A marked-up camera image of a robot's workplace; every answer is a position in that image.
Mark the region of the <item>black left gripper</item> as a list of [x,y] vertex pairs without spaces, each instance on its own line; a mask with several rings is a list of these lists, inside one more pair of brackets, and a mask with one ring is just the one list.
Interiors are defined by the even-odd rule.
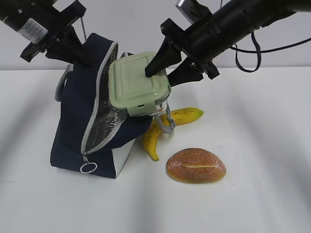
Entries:
[[38,53],[45,52],[49,59],[73,64],[79,62],[92,67],[93,58],[79,40],[73,23],[84,16],[86,8],[77,0],[62,11],[53,7],[51,0],[22,0],[24,19],[34,19],[47,30],[39,42],[31,42],[21,53],[30,62]]

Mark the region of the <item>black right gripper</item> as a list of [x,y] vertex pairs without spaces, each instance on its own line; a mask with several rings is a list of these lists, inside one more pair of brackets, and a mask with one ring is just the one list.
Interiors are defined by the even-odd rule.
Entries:
[[187,58],[168,75],[171,87],[199,82],[203,79],[203,73],[210,79],[219,75],[217,67],[212,62],[217,56],[212,43],[220,35],[220,28],[213,15],[200,18],[186,30],[181,29],[169,18],[161,24],[161,31],[165,38],[145,68],[146,77],[150,78],[165,68],[181,62],[181,52],[184,52]]

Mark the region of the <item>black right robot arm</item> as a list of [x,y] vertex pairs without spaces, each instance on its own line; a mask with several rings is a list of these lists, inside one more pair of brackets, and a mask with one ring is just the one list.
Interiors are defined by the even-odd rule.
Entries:
[[183,30],[170,18],[161,24],[165,39],[155,57],[145,68],[152,77],[165,68],[179,64],[168,75],[171,86],[198,82],[207,74],[219,75],[213,59],[234,44],[251,35],[261,63],[263,51],[254,31],[290,17],[297,12],[310,12],[309,0],[230,0],[212,13],[196,0],[179,0],[177,9],[191,23]]

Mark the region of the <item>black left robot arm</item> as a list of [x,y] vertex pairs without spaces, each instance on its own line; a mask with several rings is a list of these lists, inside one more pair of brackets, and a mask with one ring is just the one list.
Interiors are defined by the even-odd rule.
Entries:
[[78,0],[62,11],[54,4],[53,0],[2,0],[0,20],[30,42],[20,55],[25,61],[44,53],[49,59],[91,67],[93,59],[73,27],[86,8]]

